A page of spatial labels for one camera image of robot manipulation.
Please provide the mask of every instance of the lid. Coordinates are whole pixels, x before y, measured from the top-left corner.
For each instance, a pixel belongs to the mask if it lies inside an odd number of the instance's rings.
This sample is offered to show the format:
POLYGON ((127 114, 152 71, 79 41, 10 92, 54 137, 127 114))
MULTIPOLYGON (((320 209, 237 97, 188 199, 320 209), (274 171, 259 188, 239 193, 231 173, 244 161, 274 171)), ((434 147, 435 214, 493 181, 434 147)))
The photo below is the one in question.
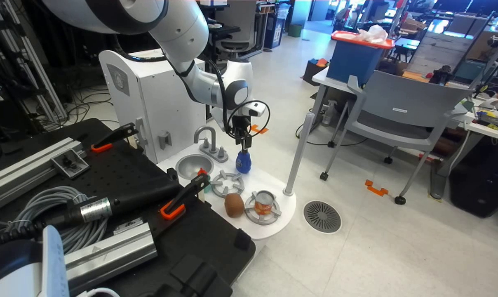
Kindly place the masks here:
POLYGON ((350 33, 350 31, 333 31, 331 39, 351 43, 351 44, 358 44, 358 46, 376 48, 376 49, 383 49, 383 51, 394 48, 394 39, 391 39, 391 38, 386 38, 384 41, 376 43, 376 41, 368 41, 368 39, 361 38, 358 33, 350 33))

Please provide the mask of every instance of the floor drain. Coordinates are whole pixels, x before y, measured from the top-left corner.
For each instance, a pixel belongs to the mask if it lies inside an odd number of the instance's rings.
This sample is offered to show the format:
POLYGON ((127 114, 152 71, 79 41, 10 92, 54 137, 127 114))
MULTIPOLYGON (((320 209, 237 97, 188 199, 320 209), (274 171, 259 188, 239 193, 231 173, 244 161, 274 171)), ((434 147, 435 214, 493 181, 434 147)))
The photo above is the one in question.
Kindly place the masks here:
POLYGON ((327 203, 312 201, 303 208, 303 218, 322 232, 335 232, 341 227, 340 214, 327 203))

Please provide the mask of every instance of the gray chair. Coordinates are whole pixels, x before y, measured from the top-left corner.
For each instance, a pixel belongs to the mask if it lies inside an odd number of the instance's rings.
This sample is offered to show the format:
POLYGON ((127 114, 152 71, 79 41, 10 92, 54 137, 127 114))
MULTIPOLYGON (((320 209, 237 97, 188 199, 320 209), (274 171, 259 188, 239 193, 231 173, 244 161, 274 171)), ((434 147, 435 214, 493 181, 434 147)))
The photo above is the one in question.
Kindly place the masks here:
POLYGON ((233 38, 216 41, 219 51, 237 54, 251 51, 256 46, 256 0, 229 0, 229 5, 216 13, 216 20, 239 28, 239 31, 231 33, 233 38))
POLYGON ((401 194, 394 198, 396 204, 404 204, 404 194, 447 127, 454 107, 468 97, 470 91, 417 82, 381 71, 369 77, 364 91, 355 76, 350 76, 348 86, 358 94, 358 100, 348 115, 327 171, 320 178, 328 178, 346 132, 391 145, 394 150, 397 147, 421 150, 424 157, 401 194))

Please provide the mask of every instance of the bottle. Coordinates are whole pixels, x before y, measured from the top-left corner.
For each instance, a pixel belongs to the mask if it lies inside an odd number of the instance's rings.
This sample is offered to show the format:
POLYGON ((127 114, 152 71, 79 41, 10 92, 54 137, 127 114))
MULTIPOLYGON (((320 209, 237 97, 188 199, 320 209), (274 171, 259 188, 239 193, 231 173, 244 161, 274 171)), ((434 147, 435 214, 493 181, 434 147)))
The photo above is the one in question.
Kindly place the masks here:
POLYGON ((236 170, 242 175, 247 175, 251 170, 251 155, 247 150, 241 150, 236 157, 236 170))

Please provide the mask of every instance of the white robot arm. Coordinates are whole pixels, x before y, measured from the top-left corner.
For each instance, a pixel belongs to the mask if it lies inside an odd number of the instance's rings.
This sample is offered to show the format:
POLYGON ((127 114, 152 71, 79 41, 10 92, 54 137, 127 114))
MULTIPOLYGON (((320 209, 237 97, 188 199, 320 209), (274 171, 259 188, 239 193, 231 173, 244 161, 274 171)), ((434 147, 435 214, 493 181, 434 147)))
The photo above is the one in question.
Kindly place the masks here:
POLYGON ((211 105, 213 117, 236 143, 251 147, 251 115, 259 112, 237 109, 249 97, 251 62, 229 61, 223 76, 195 66, 195 58, 205 49, 209 36, 196 0, 43 0, 43 3, 63 21, 87 31, 150 33, 183 79, 190 97, 211 105))

